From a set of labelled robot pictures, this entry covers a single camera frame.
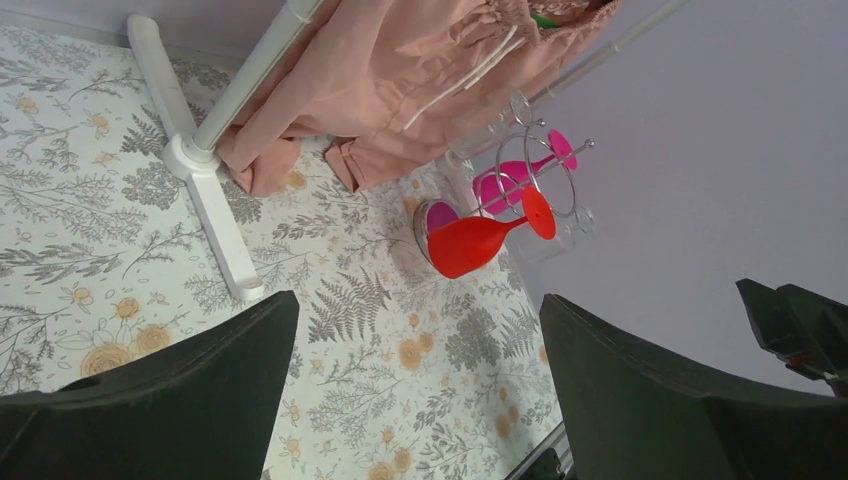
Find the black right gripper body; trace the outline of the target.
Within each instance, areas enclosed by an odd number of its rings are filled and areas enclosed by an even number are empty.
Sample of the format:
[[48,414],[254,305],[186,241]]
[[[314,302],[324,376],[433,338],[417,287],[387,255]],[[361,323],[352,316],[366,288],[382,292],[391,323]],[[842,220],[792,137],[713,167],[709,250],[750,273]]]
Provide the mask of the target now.
[[736,288],[761,349],[812,381],[847,396],[847,306],[794,284],[776,289],[751,279]]

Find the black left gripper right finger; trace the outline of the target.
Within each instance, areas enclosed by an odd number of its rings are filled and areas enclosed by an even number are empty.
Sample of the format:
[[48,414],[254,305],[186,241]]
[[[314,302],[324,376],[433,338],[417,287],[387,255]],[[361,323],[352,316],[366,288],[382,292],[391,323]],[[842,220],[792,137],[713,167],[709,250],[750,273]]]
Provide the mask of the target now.
[[739,377],[554,294],[539,313],[582,479],[843,479],[847,403]]

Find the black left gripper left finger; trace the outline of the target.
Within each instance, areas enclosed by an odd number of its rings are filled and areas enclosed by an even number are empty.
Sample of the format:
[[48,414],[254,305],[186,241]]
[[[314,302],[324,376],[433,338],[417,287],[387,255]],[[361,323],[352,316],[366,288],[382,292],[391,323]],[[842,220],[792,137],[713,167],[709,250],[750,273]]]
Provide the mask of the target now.
[[260,478],[299,312],[280,291],[126,365],[3,397],[2,477]]

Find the chrome wine glass rack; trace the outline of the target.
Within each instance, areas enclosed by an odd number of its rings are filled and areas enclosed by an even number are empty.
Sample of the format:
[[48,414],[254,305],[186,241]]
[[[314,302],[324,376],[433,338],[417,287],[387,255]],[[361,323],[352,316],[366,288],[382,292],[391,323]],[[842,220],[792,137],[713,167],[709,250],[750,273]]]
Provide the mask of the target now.
[[[466,210],[443,199],[424,202],[413,215],[413,230],[416,242],[427,261],[431,261],[431,237],[433,234],[449,229],[451,225],[469,216],[490,217],[512,211],[523,211],[523,191],[528,187],[538,188],[539,178],[559,165],[564,168],[568,184],[572,191],[572,209],[563,213],[552,209],[556,221],[572,220],[586,234],[594,228],[591,212],[578,203],[577,188],[572,172],[577,168],[577,155],[595,146],[592,139],[574,149],[564,135],[556,130],[548,131],[548,138],[540,140],[531,134],[535,128],[545,126],[539,120],[527,126],[522,133],[508,135],[498,146],[494,165],[474,177],[471,181],[462,179],[460,184],[468,188],[466,197],[473,201]],[[522,160],[503,161],[501,151],[511,140],[520,139],[525,145],[534,141],[546,147],[550,154],[538,161],[531,162],[525,154]]]

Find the pink wine glass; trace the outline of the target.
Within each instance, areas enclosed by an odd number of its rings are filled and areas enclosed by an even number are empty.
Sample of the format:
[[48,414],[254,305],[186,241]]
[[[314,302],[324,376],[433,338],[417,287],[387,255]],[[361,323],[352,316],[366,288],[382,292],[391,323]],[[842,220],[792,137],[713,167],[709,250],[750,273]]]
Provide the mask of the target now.
[[529,131],[508,137],[509,141],[518,139],[526,141],[527,147],[538,144],[548,153],[538,160],[526,153],[521,160],[504,161],[498,152],[494,165],[472,180],[472,193],[481,212],[499,215],[514,210],[521,201],[522,189],[533,186],[543,173],[559,167],[570,175],[578,167],[580,149],[574,148],[559,130],[549,130],[546,139],[540,139]]

